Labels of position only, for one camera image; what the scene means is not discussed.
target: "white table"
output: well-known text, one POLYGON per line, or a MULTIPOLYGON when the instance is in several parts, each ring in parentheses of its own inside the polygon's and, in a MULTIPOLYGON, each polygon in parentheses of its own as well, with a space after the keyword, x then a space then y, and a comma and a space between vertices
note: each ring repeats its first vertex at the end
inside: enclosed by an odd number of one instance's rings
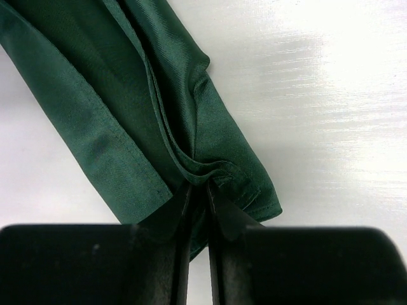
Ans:
MULTIPOLYGON (((373 226, 407 258, 407 2, 170 0, 274 181, 269 226, 373 226)), ((0 226, 116 222, 3 50, 0 226)), ((188 303, 210 304, 207 251, 188 303)))

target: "dark green cloth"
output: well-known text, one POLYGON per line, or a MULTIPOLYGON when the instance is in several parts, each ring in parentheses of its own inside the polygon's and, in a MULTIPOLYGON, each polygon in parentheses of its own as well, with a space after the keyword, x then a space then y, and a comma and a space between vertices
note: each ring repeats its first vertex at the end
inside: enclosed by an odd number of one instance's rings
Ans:
POLYGON ((0 0, 0 42, 120 222, 209 177, 256 220, 281 213, 208 56, 165 0, 0 0))

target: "folded fabric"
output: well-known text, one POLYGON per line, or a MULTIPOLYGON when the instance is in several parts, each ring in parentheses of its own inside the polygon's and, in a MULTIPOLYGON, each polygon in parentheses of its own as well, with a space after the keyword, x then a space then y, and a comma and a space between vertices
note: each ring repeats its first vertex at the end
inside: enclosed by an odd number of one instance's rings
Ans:
POLYGON ((258 221, 281 213, 208 56, 165 0, 0 0, 0 43, 120 222, 209 178, 258 221))

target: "clip jaw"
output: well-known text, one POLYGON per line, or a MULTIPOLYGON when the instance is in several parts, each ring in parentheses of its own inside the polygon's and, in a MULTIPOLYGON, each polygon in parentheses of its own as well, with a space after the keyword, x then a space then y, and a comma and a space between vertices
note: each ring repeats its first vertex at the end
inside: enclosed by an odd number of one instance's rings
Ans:
POLYGON ((211 181, 184 183, 137 225, 3 229, 0 304, 186 304, 197 208, 216 305, 407 304, 407 272, 382 232, 263 227, 211 181))

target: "black plastic object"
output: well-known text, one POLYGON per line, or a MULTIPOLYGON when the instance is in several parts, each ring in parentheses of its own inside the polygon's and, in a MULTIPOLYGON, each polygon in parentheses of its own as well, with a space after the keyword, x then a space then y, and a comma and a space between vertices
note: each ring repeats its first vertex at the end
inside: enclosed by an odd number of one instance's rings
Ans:
POLYGON ((214 304, 407 304, 392 242, 366 228, 262 227, 207 187, 214 304))
POLYGON ((191 190, 134 226, 3 229, 0 305, 186 304, 191 190))
POLYGON ((263 227, 211 182, 184 184, 134 226, 3 229, 0 305, 186 304, 203 201, 214 304, 407 305, 407 272, 382 232, 263 227))

